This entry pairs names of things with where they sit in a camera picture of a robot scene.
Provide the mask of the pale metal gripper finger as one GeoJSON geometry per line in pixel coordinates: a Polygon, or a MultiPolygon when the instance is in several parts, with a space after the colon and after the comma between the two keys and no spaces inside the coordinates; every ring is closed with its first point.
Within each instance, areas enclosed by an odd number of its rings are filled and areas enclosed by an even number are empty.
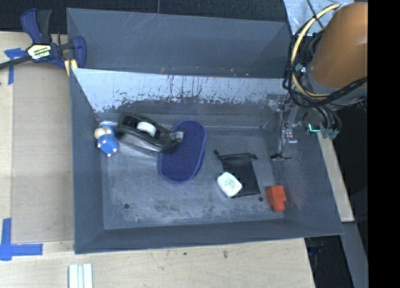
{"type": "Polygon", "coordinates": [[[289,159],[295,153],[298,145],[293,129],[285,129],[283,132],[283,158],[289,159]]]}
{"type": "Polygon", "coordinates": [[[281,157],[283,148],[281,124],[276,124],[272,134],[271,157],[281,157]]]}

